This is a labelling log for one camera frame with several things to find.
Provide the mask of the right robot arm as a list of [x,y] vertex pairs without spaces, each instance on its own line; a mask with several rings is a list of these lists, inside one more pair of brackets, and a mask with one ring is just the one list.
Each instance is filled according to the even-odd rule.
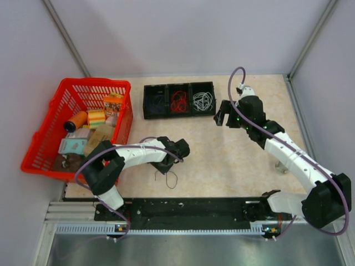
[[349,222],[352,209],[351,180],[320,166],[300,149],[277,122],[266,119],[263,103],[257,96],[247,96],[238,102],[223,100],[214,116],[217,126],[243,128],[249,138],[274,156],[301,183],[305,193],[271,192],[260,203],[259,213],[272,219],[278,213],[301,216],[315,228],[321,229],[345,217]]

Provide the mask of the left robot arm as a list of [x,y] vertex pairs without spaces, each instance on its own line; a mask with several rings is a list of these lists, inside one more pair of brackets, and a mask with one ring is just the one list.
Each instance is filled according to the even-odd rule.
[[115,185],[122,171],[149,163],[164,175],[189,154],[190,147],[184,139],[174,142],[160,136],[133,145],[112,144],[105,140],[85,157],[75,177],[82,174],[92,194],[107,205],[107,214],[118,220],[126,212]]

